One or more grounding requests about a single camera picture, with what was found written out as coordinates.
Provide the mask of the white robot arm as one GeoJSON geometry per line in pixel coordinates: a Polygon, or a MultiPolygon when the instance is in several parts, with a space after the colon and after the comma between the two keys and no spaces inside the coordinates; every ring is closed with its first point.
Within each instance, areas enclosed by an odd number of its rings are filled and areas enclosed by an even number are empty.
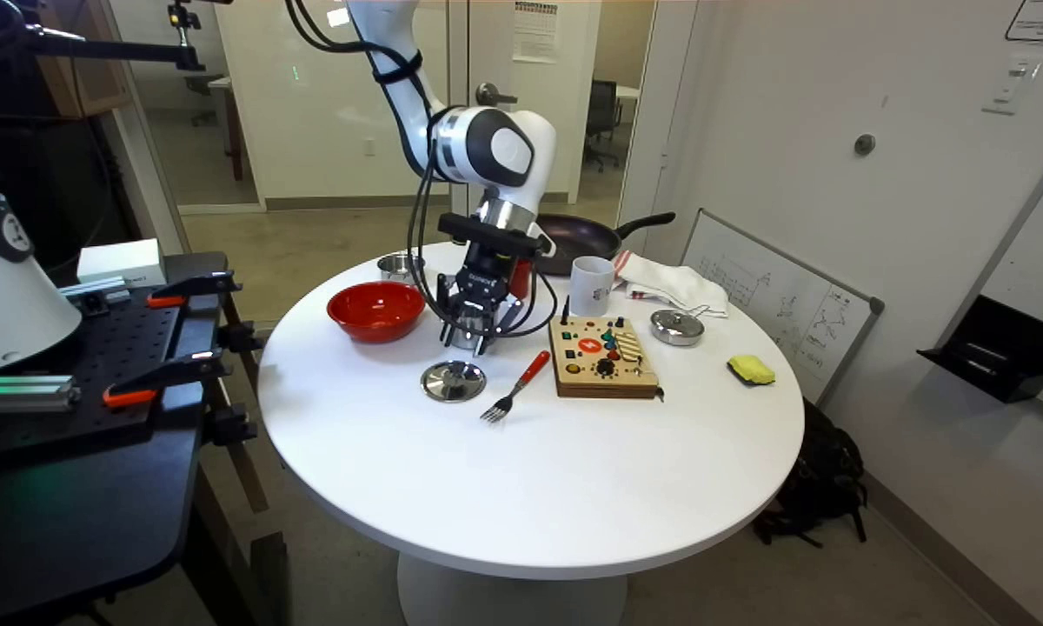
{"type": "Polygon", "coordinates": [[[316,52],[362,52],[372,65],[400,146],[420,189],[465,186],[485,200],[472,215],[442,215],[438,225],[465,248],[463,267],[425,285],[416,232],[407,232],[414,285],[442,321],[448,348],[487,353],[499,339],[518,339],[513,314],[521,303],[518,274],[556,245],[539,225],[550,186],[556,129],[550,117],[494,105],[442,105],[420,80],[425,55],[414,42],[414,0],[346,0],[356,37],[334,42],[303,0],[283,0],[299,37],[316,52]]]}

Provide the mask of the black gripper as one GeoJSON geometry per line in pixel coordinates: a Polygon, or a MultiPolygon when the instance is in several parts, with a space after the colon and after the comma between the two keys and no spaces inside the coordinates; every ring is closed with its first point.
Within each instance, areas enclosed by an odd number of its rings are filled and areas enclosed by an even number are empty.
{"type": "Polygon", "coordinates": [[[476,215],[442,215],[438,231],[463,245],[455,274],[438,277],[442,343],[487,354],[499,331],[518,331],[531,316],[531,260],[547,253],[539,236],[521,231],[499,231],[476,215]]]}

